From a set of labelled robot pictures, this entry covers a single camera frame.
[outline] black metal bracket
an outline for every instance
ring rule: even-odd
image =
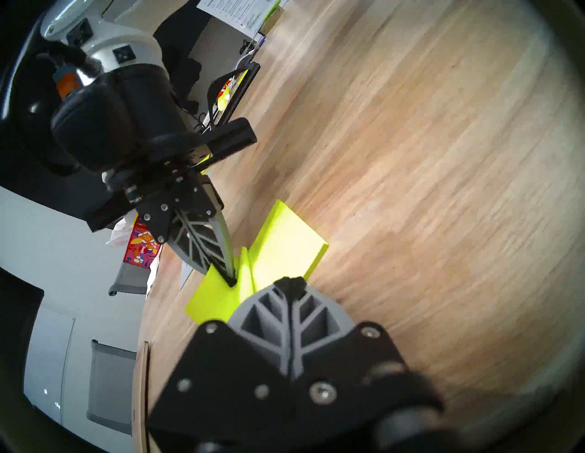
[[[67,38],[67,44],[70,46],[81,47],[93,36],[94,32],[91,29],[90,22],[85,18],[69,30],[65,38]]]
[[[274,282],[274,286],[284,295],[289,304],[301,300],[305,295],[307,282],[303,277],[282,277]]]
[[[369,329],[377,335],[366,335]],[[408,369],[375,323],[316,350],[304,368],[290,382],[226,324],[209,321],[195,332],[146,427],[163,453],[197,451],[202,442],[221,444],[222,452],[374,451],[373,426],[394,410],[443,410],[430,382]],[[335,387],[331,404],[311,396],[319,381]]]
[[[136,55],[134,55],[134,51],[129,44],[118,47],[117,49],[112,50],[112,52],[113,56],[116,57],[118,64],[127,63],[128,61],[136,59]]]
[[[152,151],[146,156],[147,165],[128,162],[125,167],[113,172],[106,182],[108,189],[113,192],[112,197],[103,205],[89,210],[84,220],[91,231],[101,230],[162,190],[171,194],[170,203],[175,204],[175,198],[179,199],[176,203],[179,203],[180,209],[193,211],[202,218],[212,217],[218,208],[223,209],[223,203],[209,178],[201,175],[201,172],[255,142],[256,136],[244,118],[218,126],[205,134],[185,132],[156,137],[144,144]],[[188,156],[192,150],[201,146],[208,147],[211,157],[194,165]],[[208,200],[209,190],[215,194],[218,206]]]
[[[176,173],[173,177],[174,184],[145,197],[144,200],[139,195],[139,186],[133,185],[133,191],[129,195],[134,197],[138,194],[142,200],[136,205],[136,211],[159,244],[168,241],[176,209],[194,212],[196,216],[206,220],[215,216],[217,210],[223,207],[223,204],[216,207],[211,199],[208,190],[214,195],[216,192],[207,176],[188,170],[182,174]]]

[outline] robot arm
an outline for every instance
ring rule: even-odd
[[[223,203],[201,172],[255,143],[256,136],[246,119],[227,122],[225,115],[198,133],[182,115],[152,33],[184,3],[57,2],[37,21],[3,83],[3,119],[10,116],[19,69],[28,59],[48,58],[66,77],[79,75],[81,83],[60,90],[63,103],[53,113],[51,132],[78,167],[102,174],[111,192],[86,213],[91,230],[136,209],[159,243],[203,274],[214,264],[233,285]],[[254,64],[248,84],[258,68]],[[211,84],[210,109],[225,82]]]
[[[284,278],[199,326],[146,428],[163,453],[463,452],[382,326]]]

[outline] desk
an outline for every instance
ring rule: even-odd
[[[310,284],[384,325],[479,443],[576,367],[585,102],[527,2],[294,1],[234,117],[258,144],[211,169],[235,250],[280,198],[330,243]],[[165,248],[146,301],[148,400],[196,326]]]

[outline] bolt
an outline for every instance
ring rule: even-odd
[[[315,404],[326,406],[337,399],[337,390],[329,382],[315,382],[309,389],[309,395]]]
[[[179,382],[177,382],[177,390],[179,392],[186,392],[191,388],[191,380],[184,378],[184,379],[180,379]]]
[[[270,389],[268,388],[268,386],[266,384],[260,384],[258,387],[256,387],[254,389],[254,395],[259,400],[264,400],[264,399],[268,398],[269,394],[270,394]]]
[[[207,333],[213,333],[218,329],[218,325],[215,323],[209,323],[205,326],[205,331]]]
[[[362,335],[368,338],[380,338],[380,331],[372,326],[366,326],[362,329]]]

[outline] white wall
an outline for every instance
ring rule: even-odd
[[[91,340],[136,351],[143,295],[108,296],[124,248],[105,245],[109,230],[0,187],[0,266],[44,290],[42,306],[75,318],[64,373],[63,426],[112,453],[130,452],[132,438],[85,417]]]
[[[199,80],[193,85],[188,99],[199,102],[199,111],[207,112],[207,90],[215,79],[233,71],[240,55],[245,34],[212,17],[201,32],[189,58],[201,63]]]

